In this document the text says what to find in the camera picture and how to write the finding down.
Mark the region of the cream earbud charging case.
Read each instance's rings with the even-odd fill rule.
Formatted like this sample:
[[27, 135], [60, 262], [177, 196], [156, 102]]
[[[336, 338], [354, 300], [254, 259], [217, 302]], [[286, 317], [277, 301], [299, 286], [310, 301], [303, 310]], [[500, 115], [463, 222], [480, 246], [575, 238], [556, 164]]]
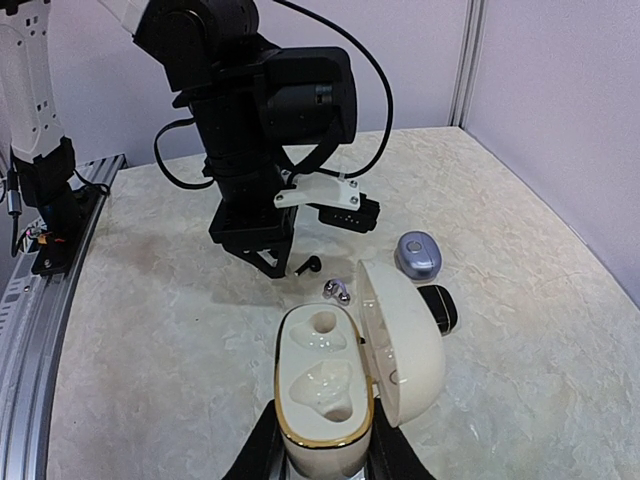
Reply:
[[356, 267], [357, 311], [308, 303], [283, 317], [274, 393], [287, 456], [307, 479], [347, 479], [364, 468], [374, 422], [422, 415], [444, 385], [434, 316], [411, 281], [376, 261]]

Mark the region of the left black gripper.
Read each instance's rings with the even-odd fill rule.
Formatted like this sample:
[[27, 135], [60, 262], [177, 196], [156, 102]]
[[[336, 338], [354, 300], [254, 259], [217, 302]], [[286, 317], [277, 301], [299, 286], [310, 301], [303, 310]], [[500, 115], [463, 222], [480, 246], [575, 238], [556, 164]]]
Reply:
[[275, 164], [216, 178], [221, 201], [209, 227], [216, 244], [240, 249], [240, 258], [269, 278], [284, 278], [293, 241], [295, 210], [275, 206], [284, 188]]

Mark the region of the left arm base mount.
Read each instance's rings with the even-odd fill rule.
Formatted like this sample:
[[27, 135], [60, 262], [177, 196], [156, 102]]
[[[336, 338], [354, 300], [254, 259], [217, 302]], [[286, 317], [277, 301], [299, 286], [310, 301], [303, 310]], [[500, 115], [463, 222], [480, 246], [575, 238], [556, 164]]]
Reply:
[[[22, 240], [31, 237], [38, 246], [31, 272], [40, 276], [67, 274], [98, 198], [108, 196], [110, 187], [80, 176], [75, 150], [67, 137], [50, 154], [39, 155], [31, 163], [11, 154], [6, 186], [8, 214], [13, 219], [11, 254], [16, 255]], [[38, 210], [45, 224], [43, 232], [19, 231], [22, 204]]]

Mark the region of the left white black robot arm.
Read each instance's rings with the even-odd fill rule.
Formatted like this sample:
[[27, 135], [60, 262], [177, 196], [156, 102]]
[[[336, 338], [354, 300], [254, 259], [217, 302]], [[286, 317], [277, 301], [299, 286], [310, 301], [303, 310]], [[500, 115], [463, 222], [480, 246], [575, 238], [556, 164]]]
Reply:
[[[258, 31], [251, 1], [109, 1], [133, 42], [159, 62], [206, 152], [204, 183], [221, 201], [209, 229], [223, 249], [284, 276], [295, 207], [275, 201], [354, 140], [355, 82], [338, 47], [282, 48]], [[11, 131], [8, 207], [36, 208], [41, 251], [66, 269], [88, 216], [69, 185], [75, 152], [58, 119], [48, 55], [48, 1], [1, 5], [1, 84]]]

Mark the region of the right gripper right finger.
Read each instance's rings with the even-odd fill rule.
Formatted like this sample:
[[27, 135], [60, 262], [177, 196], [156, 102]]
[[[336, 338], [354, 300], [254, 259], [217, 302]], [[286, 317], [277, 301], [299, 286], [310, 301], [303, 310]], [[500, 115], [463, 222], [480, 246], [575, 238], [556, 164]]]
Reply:
[[388, 422], [381, 400], [374, 415], [367, 453], [367, 478], [375, 480], [435, 480], [398, 427]]

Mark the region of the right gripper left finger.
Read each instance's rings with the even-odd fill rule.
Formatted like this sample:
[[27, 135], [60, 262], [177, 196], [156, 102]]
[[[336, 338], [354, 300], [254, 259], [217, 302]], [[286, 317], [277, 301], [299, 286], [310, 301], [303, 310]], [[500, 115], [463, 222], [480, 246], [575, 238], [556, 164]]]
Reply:
[[227, 480], [285, 478], [285, 450], [275, 401], [264, 408], [255, 427], [227, 472]]

